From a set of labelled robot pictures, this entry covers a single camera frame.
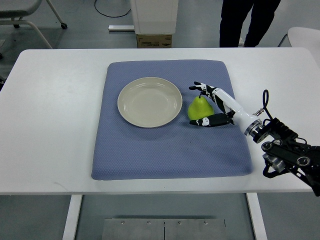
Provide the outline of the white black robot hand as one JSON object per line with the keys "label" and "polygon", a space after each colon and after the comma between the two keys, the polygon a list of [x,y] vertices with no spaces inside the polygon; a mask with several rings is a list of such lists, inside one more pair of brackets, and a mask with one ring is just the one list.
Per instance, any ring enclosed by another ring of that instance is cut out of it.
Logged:
{"label": "white black robot hand", "polygon": [[195,81],[189,89],[199,90],[202,95],[209,97],[217,104],[222,111],[218,114],[190,120],[191,125],[209,128],[233,124],[238,126],[246,136],[253,136],[263,128],[262,121],[256,115],[247,113],[233,97],[221,88]]}

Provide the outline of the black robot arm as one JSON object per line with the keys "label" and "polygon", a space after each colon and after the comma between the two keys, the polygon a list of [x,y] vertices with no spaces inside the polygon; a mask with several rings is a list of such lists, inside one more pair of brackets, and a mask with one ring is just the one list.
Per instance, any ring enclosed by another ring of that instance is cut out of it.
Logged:
{"label": "black robot arm", "polygon": [[278,118],[273,118],[267,109],[268,102],[269,91],[264,90],[263,107],[256,115],[265,112],[268,119],[258,121],[256,126],[249,128],[249,134],[257,144],[268,136],[273,137],[273,141],[261,144],[265,162],[263,175],[271,179],[291,173],[311,187],[315,196],[318,197],[320,195],[320,147],[308,144]]}

